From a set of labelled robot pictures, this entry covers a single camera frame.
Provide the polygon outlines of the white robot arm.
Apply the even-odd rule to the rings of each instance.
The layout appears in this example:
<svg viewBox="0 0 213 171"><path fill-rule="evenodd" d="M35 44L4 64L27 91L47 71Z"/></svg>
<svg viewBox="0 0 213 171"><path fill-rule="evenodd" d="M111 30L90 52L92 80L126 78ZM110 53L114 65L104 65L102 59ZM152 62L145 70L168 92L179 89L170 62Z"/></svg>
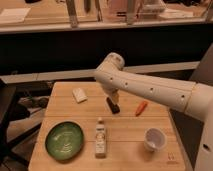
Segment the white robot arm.
<svg viewBox="0 0 213 171"><path fill-rule="evenodd" d="M123 70L125 61L109 53L95 69L94 78L114 105L118 91L168 106L204 123L194 171L213 171L213 86L193 81L133 74Z"/></svg>

